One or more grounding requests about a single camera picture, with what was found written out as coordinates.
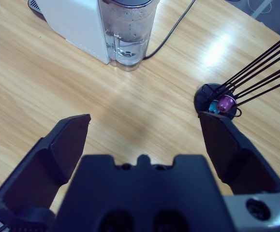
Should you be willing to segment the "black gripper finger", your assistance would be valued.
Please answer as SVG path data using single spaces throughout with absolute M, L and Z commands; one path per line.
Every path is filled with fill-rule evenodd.
M 280 192 L 280 178 L 253 143 L 227 117 L 200 112 L 206 151 L 233 194 Z
M 0 232 L 45 232 L 50 206 L 83 154 L 89 114 L 60 120 L 25 155 L 0 186 Z

